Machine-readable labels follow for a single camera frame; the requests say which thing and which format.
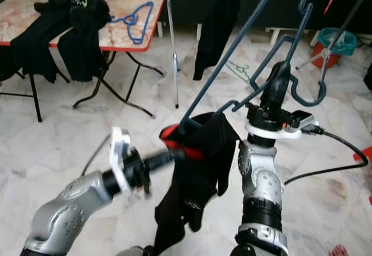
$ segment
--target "black clothing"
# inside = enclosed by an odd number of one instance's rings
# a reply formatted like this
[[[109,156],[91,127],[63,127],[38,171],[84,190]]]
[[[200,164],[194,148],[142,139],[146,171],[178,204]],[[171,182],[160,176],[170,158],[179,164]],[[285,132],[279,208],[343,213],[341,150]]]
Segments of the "black clothing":
[[[184,135],[177,125],[160,134],[169,148],[177,143],[185,149],[188,160],[176,161],[171,186],[155,209],[158,229],[154,255],[181,241],[186,223],[191,230],[198,231],[206,203],[216,193],[221,196],[227,190],[238,135],[223,114],[205,113],[193,120],[202,127],[187,123]]]
[[[193,80],[201,80],[207,67],[218,63],[238,19],[240,0],[217,0],[203,24]]]
[[[47,3],[35,3],[34,8],[40,12],[40,16],[25,32],[10,42],[17,67],[22,67],[24,74],[42,74],[54,83],[58,68],[48,44],[50,40],[73,27],[73,31],[64,35],[68,40],[63,40],[59,47],[72,79],[88,81],[97,75],[97,68],[105,66],[101,63],[94,64],[96,59],[103,60],[98,46],[98,29],[110,19],[105,0],[48,0]]]
[[[9,46],[0,45],[0,81],[12,77],[20,67],[14,63],[13,53]]]

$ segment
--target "black cabinet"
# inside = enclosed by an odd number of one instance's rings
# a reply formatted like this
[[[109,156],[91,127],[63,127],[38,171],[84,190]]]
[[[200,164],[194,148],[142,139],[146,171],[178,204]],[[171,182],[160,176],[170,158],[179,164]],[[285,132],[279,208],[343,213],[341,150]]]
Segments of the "black cabinet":
[[[171,0],[175,24],[203,23],[215,0]],[[238,24],[242,25],[252,14],[260,0],[241,0]],[[297,28],[301,17],[299,0],[270,0],[257,18],[254,26]],[[320,30],[325,27],[340,27],[356,0],[334,0],[328,12],[323,12],[329,0],[309,0],[314,4],[307,29]],[[347,30],[354,33],[372,34],[372,0],[364,0]],[[167,21],[167,10],[163,8],[161,21]]]

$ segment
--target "red table edge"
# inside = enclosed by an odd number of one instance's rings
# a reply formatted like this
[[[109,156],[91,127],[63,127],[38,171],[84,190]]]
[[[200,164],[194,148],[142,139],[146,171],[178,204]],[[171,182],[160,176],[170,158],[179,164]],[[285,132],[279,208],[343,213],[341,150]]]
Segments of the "red table edge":
[[[151,41],[152,41],[152,38],[153,38],[153,35],[155,33],[155,29],[156,29],[156,25],[158,23],[158,20],[160,18],[160,14],[162,12],[162,9],[163,9],[163,6],[164,6],[164,1],[162,1],[162,4],[160,5],[160,9],[159,9],[159,13],[156,17],[156,20],[155,20],[155,25],[153,27],[153,30],[151,32],[151,36],[150,36],[150,39],[149,39],[149,42],[147,44],[146,47],[144,48],[116,48],[116,47],[99,47],[102,51],[121,51],[121,52],[146,52],[149,48],[150,48],[150,44],[151,44]],[[10,42],[0,42],[0,45],[10,45]],[[49,43],[49,47],[50,48],[56,48],[57,47],[57,44],[52,44],[52,43]]]

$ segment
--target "black cable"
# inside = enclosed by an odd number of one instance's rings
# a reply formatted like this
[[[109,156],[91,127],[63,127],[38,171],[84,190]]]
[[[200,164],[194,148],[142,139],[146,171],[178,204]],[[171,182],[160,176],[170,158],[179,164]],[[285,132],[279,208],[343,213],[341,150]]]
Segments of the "black cable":
[[[302,130],[304,133],[307,134],[319,134],[319,135],[326,135],[328,137],[334,138],[335,140],[339,141],[342,144],[345,144],[347,147],[351,148],[355,153],[357,153],[361,159],[363,160],[363,163],[356,164],[356,165],[349,165],[349,166],[344,166],[344,167],[339,167],[339,168],[332,168],[332,169],[326,169],[326,170],[318,170],[317,172],[311,172],[311,173],[304,173],[299,176],[292,177],[291,179],[288,179],[286,182],[284,182],[284,185],[288,185],[291,182],[301,179],[303,177],[308,177],[308,176],[314,176],[314,175],[320,175],[321,173],[330,173],[330,172],[337,172],[339,170],[348,170],[348,169],[356,169],[356,168],[362,168],[368,165],[368,159],[367,157],[354,145],[349,143],[348,141],[345,141],[343,138],[340,138],[332,133],[329,133],[327,131],[324,131],[324,129],[315,126],[315,129],[312,129],[311,131],[308,130]]]
[[[92,154],[92,156],[89,158],[88,162],[85,164],[85,167],[84,167],[83,171],[81,172],[80,177],[82,177],[82,176],[85,175],[85,172],[87,171],[88,167],[90,166],[90,164],[92,164],[94,158],[97,156],[98,152],[102,149],[102,147],[106,144],[106,142],[108,141],[109,138],[110,138],[110,134],[108,134],[103,139],[103,141],[101,142],[101,144],[99,145],[99,147],[94,151],[94,153]]]

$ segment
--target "marble table top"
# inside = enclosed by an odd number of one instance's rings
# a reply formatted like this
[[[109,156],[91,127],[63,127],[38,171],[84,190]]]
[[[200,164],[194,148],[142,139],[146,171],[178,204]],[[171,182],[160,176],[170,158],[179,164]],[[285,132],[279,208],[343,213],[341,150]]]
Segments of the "marble table top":
[[[0,45],[9,45],[10,41],[21,34],[38,16],[34,10],[35,2],[47,0],[6,0],[0,4]],[[109,51],[147,51],[155,32],[156,23],[164,0],[105,0],[110,7],[110,14],[124,17],[132,14],[140,5],[152,1],[154,3],[149,22],[146,28],[144,41],[140,45],[133,44],[128,36],[127,26],[123,22],[108,23],[99,31],[99,46]],[[138,13],[137,24],[131,26],[132,36],[138,38],[142,34],[149,7],[141,9]],[[49,43],[56,47],[59,37]]]

